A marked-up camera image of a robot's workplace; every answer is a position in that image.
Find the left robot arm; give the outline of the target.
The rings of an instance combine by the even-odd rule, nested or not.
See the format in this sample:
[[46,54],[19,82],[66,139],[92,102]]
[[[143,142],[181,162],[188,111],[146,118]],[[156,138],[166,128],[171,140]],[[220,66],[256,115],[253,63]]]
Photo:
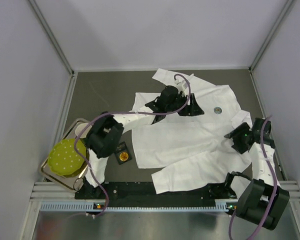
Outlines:
[[177,87],[168,85],[159,96],[136,111],[105,111],[96,117],[77,134],[74,150],[79,153],[77,143],[84,131],[91,127],[84,137],[83,144],[96,154],[98,160],[107,160],[115,153],[124,133],[138,127],[156,124],[167,115],[175,113],[182,117],[196,117],[205,114],[191,90],[185,94]]

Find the blue round brooch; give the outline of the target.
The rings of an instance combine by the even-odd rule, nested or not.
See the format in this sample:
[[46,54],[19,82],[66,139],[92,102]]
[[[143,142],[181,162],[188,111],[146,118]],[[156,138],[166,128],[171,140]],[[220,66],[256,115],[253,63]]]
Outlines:
[[215,107],[213,111],[214,111],[215,114],[221,114],[222,113],[222,109],[220,107]]

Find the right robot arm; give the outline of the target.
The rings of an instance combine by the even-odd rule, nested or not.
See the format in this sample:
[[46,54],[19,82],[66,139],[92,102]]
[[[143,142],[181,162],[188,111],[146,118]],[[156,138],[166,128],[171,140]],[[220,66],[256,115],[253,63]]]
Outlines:
[[252,178],[238,197],[235,215],[268,230],[276,228],[290,200],[275,172],[271,130],[269,119],[256,118],[252,126],[244,122],[225,135],[233,141],[231,147],[239,154],[248,154],[252,163]]

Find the yellow sunflower brooch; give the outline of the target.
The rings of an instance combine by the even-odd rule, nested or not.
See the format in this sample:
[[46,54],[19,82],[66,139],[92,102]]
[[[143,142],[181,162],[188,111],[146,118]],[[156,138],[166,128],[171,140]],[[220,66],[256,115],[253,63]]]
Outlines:
[[121,152],[119,155],[119,159],[121,162],[126,162],[129,160],[129,154],[127,152]]

